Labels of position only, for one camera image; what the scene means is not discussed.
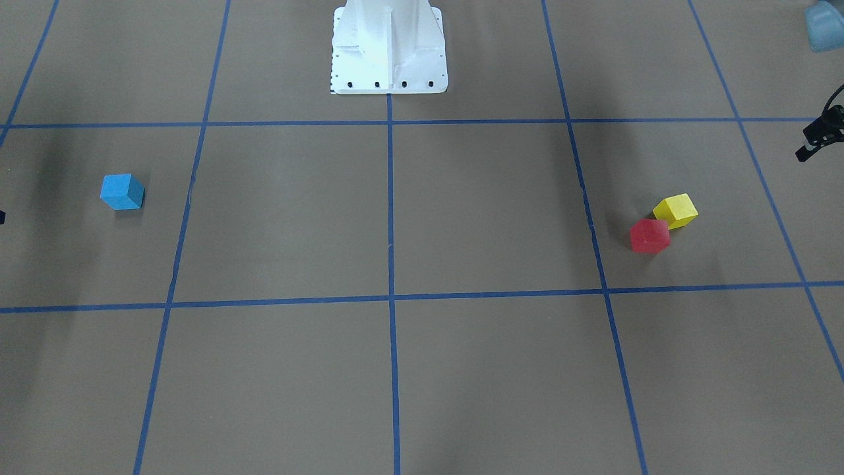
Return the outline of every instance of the black cable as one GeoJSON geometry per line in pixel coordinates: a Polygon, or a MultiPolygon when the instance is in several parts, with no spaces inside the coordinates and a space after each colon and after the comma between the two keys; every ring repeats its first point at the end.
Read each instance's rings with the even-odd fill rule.
{"type": "Polygon", "coordinates": [[[820,114],[820,119],[822,121],[824,121],[824,123],[826,125],[830,126],[830,127],[844,128],[844,121],[839,122],[839,123],[832,123],[832,122],[829,122],[828,120],[826,120],[826,117],[824,117],[824,115],[826,114],[826,111],[830,110],[830,106],[832,105],[832,102],[835,100],[836,97],[838,97],[839,94],[841,94],[841,92],[843,90],[844,90],[844,85],[841,85],[841,87],[839,87],[838,89],[836,89],[836,91],[834,93],[832,93],[832,96],[826,102],[826,105],[824,106],[824,111],[820,114]]]}

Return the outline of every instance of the blue cube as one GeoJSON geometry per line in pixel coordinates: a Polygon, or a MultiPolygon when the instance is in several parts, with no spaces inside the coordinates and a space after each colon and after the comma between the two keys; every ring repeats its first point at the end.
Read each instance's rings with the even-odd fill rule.
{"type": "Polygon", "coordinates": [[[129,173],[105,175],[100,198],[115,210],[137,210],[143,204],[143,185],[129,173]]]}

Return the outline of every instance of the red cube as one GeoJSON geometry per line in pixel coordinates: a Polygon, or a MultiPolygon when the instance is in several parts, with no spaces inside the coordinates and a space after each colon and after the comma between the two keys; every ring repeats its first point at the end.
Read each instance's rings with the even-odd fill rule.
{"type": "Polygon", "coordinates": [[[668,221],[640,220],[630,229],[630,245],[634,252],[658,254],[670,243],[668,221]]]}

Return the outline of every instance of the grid square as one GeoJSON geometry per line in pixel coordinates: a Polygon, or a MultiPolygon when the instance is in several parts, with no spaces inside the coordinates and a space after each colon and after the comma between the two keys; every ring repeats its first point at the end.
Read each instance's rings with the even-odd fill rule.
{"type": "Polygon", "coordinates": [[[397,303],[402,472],[638,474],[600,296],[397,303]]]}
{"type": "Polygon", "coordinates": [[[62,1],[16,123],[197,121],[223,2],[62,1]]]}
{"type": "Polygon", "coordinates": [[[196,128],[12,130],[0,150],[4,306],[163,302],[196,128]],[[146,186],[140,210],[100,199],[103,177],[146,186]]]}
{"type": "Polygon", "coordinates": [[[397,292],[600,287],[565,125],[394,137],[397,292]]]}
{"type": "Polygon", "coordinates": [[[732,117],[686,2],[549,2],[572,117],[732,117]]]}
{"type": "Polygon", "coordinates": [[[334,9],[344,0],[233,2],[211,118],[384,120],[384,95],[331,90],[334,9]]]}
{"type": "Polygon", "coordinates": [[[695,2],[742,117],[817,117],[844,82],[844,49],[809,48],[803,11],[814,3],[695,2]]]}
{"type": "Polygon", "coordinates": [[[809,280],[844,280],[841,146],[800,163],[807,123],[746,123],[748,136],[794,251],[809,280]]]}
{"type": "Polygon", "coordinates": [[[173,311],[145,475],[392,472],[385,303],[173,311]]]}
{"type": "Polygon", "coordinates": [[[844,391],[803,289],[613,303],[650,473],[844,471],[844,391]]]}
{"type": "Polygon", "coordinates": [[[0,316],[0,472],[131,472],[160,326],[160,310],[0,316]]]}
{"type": "Polygon", "coordinates": [[[812,295],[830,333],[838,358],[844,357],[844,287],[813,288],[812,295]]]}
{"type": "Polygon", "coordinates": [[[577,124],[575,136],[611,287],[798,279],[735,123],[577,124]],[[659,255],[632,252],[630,227],[681,193],[700,216],[659,255]]]}
{"type": "Polygon", "coordinates": [[[442,10],[448,91],[396,95],[396,119],[560,118],[540,2],[432,0],[442,10]]]}
{"type": "Polygon", "coordinates": [[[177,298],[387,293],[386,135],[381,126],[210,128],[177,298]]]}
{"type": "Polygon", "coordinates": [[[52,0],[0,3],[0,122],[12,110],[50,16],[52,0]]]}

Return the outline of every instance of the cube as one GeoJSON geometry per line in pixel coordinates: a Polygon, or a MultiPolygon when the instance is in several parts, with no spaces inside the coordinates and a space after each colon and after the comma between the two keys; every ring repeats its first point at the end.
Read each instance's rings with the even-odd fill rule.
{"type": "Polygon", "coordinates": [[[683,193],[660,201],[659,205],[653,209],[653,217],[667,221],[668,229],[677,229],[695,219],[697,210],[689,195],[683,193]]]}
{"type": "Polygon", "coordinates": [[[637,253],[659,254],[671,243],[664,220],[639,220],[630,229],[630,245],[637,253]]]}
{"type": "Polygon", "coordinates": [[[114,210],[137,210],[143,204],[143,185],[130,173],[105,175],[100,198],[114,210]]]}

